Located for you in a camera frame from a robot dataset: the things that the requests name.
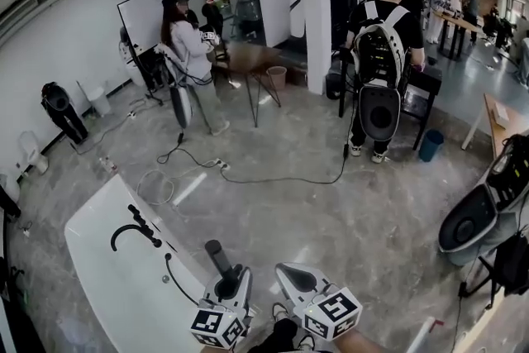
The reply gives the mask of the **white toilet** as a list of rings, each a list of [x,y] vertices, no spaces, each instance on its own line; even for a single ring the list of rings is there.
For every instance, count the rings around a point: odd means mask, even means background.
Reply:
[[[99,116],[103,117],[111,113],[112,107],[103,87],[97,86],[89,89],[87,91],[87,99]]]
[[[44,174],[49,168],[49,161],[41,152],[39,142],[33,131],[24,131],[18,138],[19,146],[27,163]]]
[[[121,54],[122,62],[125,67],[125,71],[132,83],[137,87],[144,88],[145,81],[141,76],[141,72],[138,69],[135,61],[133,60],[128,35],[126,33],[126,28],[122,26],[120,28],[120,42],[119,42],[119,51]]]

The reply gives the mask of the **black tripod stand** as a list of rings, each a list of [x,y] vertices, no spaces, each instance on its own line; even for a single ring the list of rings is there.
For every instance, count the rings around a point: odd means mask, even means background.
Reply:
[[[505,296],[523,295],[529,290],[529,239],[518,231],[500,244],[495,251],[492,265],[484,257],[478,257],[481,265],[488,271],[488,275],[470,291],[466,282],[461,283],[458,292],[459,298],[469,298],[490,282],[491,295],[486,310],[493,307],[500,289],[504,290]]]

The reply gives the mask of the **black shower head with hose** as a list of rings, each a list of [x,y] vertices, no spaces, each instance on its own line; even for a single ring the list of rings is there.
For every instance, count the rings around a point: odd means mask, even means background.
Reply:
[[[221,276],[220,282],[216,283],[216,295],[221,300],[233,298],[238,290],[239,279],[243,270],[242,265],[231,265],[218,240],[208,241],[205,244],[205,249]]]

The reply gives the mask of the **white backpack rig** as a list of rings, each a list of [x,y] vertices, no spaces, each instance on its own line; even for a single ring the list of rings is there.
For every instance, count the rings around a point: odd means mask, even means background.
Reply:
[[[397,130],[400,84],[407,51],[395,25],[407,10],[397,5],[386,18],[379,17],[374,1],[365,4],[367,20],[355,36],[351,54],[360,82],[358,112],[363,132],[379,142],[391,139]]]
[[[174,114],[180,127],[185,130],[193,117],[193,109],[188,95],[187,63],[163,43],[159,43],[155,47],[155,52],[163,56]]]
[[[529,203],[529,135],[503,141],[499,156],[479,182],[453,207],[441,224],[438,246],[455,254],[477,246],[502,214],[522,217]]]

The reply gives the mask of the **whiteboard on black stand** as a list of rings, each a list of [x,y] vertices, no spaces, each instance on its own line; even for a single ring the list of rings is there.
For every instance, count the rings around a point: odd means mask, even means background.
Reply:
[[[125,0],[117,4],[125,28],[132,63],[141,77],[157,70],[155,47],[160,43],[163,21],[162,0]]]

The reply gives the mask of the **dark wooden table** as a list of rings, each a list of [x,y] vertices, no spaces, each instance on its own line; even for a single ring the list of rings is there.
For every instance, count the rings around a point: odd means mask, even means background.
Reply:
[[[233,82],[241,82],[241,87],[250,106],[254,127],[259,126],[261,100],[268,97],[277,107],[282,107],[279,88],[268,69],[274,67],[280,50],[262,45],[232,41],[227,44],[226,59],[215,59],[212,74],[216,79],[223,76],[232,88]]]

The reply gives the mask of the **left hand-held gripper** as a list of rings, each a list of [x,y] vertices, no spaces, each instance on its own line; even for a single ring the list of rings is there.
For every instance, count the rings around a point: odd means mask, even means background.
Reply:
[[[198,343],[217,349],[233,349],[247,335],[252,320],[249,306],[252,284],[249,267],[241,269],[233,298],[222,300],[224,278],[220,274],[207,283],[190,326]]]

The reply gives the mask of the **white bathtub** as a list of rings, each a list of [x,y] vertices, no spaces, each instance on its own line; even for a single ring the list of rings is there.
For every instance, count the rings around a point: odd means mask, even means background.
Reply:
[[[138,231],[125,231],[112,250],[115,230],[139,225],[129,204],[162,240],[160,248]],[[64,236],[83,291],[118,353],[200,353],[189,328],[209,275],[120,175],[69,219]],[[164,259],[167,253],[171,260]]]

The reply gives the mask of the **blue waste bin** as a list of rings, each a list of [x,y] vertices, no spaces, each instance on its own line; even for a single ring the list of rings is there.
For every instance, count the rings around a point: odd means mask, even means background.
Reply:
[[[419,159],[423,162],[430,162],[439,148],[444,144],[445,137],[435,129],[430,129],[425,134],[418,153]]]

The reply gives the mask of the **black backpack rig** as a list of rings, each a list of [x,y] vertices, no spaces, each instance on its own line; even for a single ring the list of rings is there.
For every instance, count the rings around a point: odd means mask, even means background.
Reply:
[[[62,112],[70,105],[67,92],[57,83],[46,83],[41,90],[41,104],[48,110],[49,108]]]

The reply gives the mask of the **black curved faucet spout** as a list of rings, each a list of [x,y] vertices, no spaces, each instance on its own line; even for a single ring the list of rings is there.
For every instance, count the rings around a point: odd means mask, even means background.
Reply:
[[[154,232],[147,225],[127,224],[119,227],[111,236],[110,246],[114,252],[117,252],[117,238],[125,231],[138,231],[152,243],[154,248],[160,248],[162,246],[162,240],[154,237]]]

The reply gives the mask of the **person's black trousers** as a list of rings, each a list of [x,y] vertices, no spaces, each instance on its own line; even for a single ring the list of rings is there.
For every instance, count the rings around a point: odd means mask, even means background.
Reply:
[[[248,353],[331,353],[330,351],[298,351],[293,342],[298,333],[298,324],[291,319],[283,319],[274,324],[272,333],[259,345],[253,346]]]

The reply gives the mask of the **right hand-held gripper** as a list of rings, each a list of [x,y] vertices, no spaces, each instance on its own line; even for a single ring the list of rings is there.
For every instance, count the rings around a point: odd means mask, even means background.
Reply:
[[[330,282],[320,270],[299,263],[278,263],[276,279],[302,328],[325,341],[333,341],[354,328],[363,306],[348,288]]]

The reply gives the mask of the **person's right forearm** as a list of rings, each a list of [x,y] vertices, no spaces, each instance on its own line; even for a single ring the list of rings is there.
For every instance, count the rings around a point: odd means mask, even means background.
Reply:
[[[350,329],[333,342],[340,353],[393,353],[355,329]]]

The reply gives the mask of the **light wooden table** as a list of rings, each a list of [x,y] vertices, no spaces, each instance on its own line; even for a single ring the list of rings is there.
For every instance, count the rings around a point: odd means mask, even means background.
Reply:
[[[503,142],[507,138],[516,134],[529,134],[528,117],[524,117],[520,112],[499,102],[491,94],[485,93],[483,106],[479,109],[479,113],[461,145],[462,150],[466,150],[481,121],[485,118],[488,119],[490,127],[494,158],[497,158],[503,150]]]

